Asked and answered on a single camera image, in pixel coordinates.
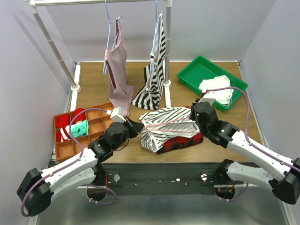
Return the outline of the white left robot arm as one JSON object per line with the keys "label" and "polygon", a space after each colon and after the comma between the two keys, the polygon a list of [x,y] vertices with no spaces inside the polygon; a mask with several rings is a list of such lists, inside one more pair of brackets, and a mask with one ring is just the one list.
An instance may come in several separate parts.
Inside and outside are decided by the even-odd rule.
{"label": "white left robot arm", "polygon": [[102,162],[125,141],[137,137],[143,128],[142,123],[126,117],[123,122],[113,122],[79,154],[41,171],[29,170],[16,192],[22,202],[21,215],[34,217],[47,209],[55,197],[70,189],[101,184],[105,175]]}

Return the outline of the pink wire hanger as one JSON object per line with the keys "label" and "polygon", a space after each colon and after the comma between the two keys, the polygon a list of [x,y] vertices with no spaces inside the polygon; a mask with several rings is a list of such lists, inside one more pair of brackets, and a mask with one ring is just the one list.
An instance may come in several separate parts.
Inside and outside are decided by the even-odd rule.
{"label": "pink wire hanger", "polygon": [[188,117],[168,122],[145,123],[145,129],[158,135],[192,137],[200,132],[196,123]]}

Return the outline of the thin striped tank top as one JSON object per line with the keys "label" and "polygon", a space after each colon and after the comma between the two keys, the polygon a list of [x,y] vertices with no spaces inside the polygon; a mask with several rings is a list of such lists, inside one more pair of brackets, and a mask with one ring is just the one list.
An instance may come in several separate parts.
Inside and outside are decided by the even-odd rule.
{"label": "thin striped tank top", "polygon": [[192,138],[200,133],[196,122],[189,118],[190,113],[187,107],[168,107],[141,115],[139,120],[144,125],[141,146],[158,152],[172,138]]}

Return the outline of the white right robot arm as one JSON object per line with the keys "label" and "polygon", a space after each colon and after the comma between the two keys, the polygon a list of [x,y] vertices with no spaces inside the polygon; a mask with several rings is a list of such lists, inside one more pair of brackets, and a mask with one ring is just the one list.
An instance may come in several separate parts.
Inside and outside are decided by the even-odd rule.
{"label": "white right robot arm", "polygon": [[243,181],[271,190],[279,200],[295,205],[300,196],[300,159],[290,159],[249,138],[245,132],[229,122],[218,119],[209,102],[193,102],[191,120],[204,137],[225,149],[229,148],[251,159],[257,167],[224,160],[216,170],[216,179]]}

